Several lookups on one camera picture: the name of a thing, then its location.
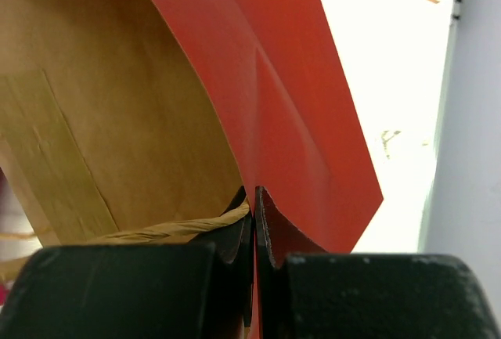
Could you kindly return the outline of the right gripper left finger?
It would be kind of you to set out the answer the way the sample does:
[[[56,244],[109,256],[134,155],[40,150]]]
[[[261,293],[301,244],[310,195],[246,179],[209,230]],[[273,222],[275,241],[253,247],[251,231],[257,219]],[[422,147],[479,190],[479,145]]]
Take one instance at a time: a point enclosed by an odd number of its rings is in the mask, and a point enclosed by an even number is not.
[[[48,247],[1,312],[4,338],[242,338],[251,323],[252,216],[186,243]]]

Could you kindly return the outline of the red paper bag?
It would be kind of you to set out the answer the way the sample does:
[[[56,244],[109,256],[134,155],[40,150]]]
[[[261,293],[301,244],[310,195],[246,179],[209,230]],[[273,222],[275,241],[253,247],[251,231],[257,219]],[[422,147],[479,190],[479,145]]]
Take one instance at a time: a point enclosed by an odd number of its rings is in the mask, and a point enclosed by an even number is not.
[[[382,201],[320,0],[1,0],[1,168],[41,249],[186,243],[255,193],[329,253]]]

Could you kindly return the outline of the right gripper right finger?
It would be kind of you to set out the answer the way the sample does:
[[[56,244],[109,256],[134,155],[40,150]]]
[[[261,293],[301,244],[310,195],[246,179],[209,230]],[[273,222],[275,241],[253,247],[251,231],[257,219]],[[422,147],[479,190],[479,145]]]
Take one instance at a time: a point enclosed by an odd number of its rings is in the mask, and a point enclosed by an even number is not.
[[[254,212],[263,338],[497,338],[480,283],[443,254],[329,253],[258,187]]]

